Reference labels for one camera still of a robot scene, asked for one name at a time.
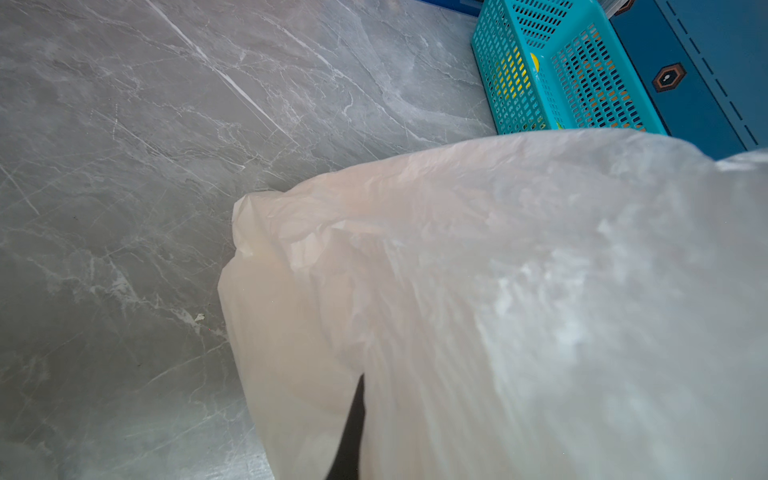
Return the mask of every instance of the white marble vein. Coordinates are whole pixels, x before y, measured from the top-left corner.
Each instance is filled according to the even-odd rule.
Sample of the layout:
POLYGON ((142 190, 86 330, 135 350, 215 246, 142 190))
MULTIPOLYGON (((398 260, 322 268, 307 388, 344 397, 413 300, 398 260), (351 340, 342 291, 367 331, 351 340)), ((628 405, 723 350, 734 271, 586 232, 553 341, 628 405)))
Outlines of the white marble vein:
POLYGON ((0 477, 271 478, 216 284, 241 195, 494 134, 416 0, 0 5, 0 477))

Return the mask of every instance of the plastic bag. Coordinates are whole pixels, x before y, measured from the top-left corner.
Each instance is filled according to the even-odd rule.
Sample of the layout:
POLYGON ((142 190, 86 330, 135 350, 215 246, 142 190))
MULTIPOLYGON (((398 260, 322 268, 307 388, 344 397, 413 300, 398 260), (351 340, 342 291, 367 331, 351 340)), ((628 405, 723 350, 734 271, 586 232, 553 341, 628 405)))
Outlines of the plastic bag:
POLYGON ((610 18, 618 12, 619 8, 625 6, 628 0, 599 0, 600 6, 605 10, 605 15, 610 18))
POLYGON ((234 208, 219 294, 278 480, 768 478, 768 155, 491 137, 234 208))

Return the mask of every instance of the marble tile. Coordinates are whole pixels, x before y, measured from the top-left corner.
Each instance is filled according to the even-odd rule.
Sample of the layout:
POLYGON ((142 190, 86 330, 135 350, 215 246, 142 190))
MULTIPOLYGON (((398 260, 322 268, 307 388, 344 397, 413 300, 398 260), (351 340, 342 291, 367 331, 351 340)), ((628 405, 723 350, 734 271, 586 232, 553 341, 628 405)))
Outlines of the marble tile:
POLYGON ((0 477, 272 478, 216 292, 243 194, 494 134, 416 0, 0 4, 0 477))

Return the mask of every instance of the teal plastic basket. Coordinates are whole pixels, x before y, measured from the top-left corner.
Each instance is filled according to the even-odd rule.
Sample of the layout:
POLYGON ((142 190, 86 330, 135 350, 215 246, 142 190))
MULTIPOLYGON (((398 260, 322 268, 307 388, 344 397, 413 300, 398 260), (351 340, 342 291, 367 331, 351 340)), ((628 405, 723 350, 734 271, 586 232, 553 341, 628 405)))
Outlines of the teal plastic basket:
POLYGON ((485 0, 472 48, 499 134, 588 127, 666 134, 594 0, 485 0))

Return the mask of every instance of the translucent plastic bag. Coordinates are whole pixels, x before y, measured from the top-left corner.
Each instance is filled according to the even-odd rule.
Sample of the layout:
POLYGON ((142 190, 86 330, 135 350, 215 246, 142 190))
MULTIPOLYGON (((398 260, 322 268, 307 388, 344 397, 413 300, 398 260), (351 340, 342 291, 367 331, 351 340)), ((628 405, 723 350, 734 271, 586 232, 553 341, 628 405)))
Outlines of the translucent plastic bag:
POLYGON ((219 294, 278 480, 768 478, 768 155, 492 137, 246 195, 219 294))
POLYGON ((600 6, 605 10, 607 17, 612 17, 619 8, 627 4, 627 0, 599 0, 600 6))

